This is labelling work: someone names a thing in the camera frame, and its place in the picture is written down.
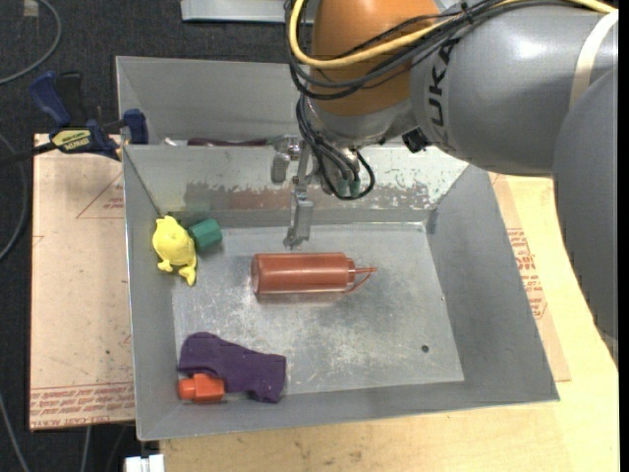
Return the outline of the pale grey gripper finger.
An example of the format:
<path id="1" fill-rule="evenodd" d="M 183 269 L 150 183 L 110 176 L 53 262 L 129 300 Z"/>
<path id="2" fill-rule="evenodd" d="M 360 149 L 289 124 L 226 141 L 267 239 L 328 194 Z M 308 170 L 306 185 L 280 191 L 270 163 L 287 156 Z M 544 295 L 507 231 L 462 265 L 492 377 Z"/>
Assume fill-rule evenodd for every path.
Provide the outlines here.
<path id="1" fill-rule="evenodd" d="M 270 168 L 270 178 L 274 184 L 286 180 L 289 164 L 301 157 L 301 140 L 299 138 L 282 138 L 273 144 L 275 154 Z"/>
<path id="2" fill-rule="evenodd" d="M 287 250 L 296 250 L 311 237 L 315 204 L 306 191 L 295 191 L 292 200 L 291 223 L 283 244 Z"/>

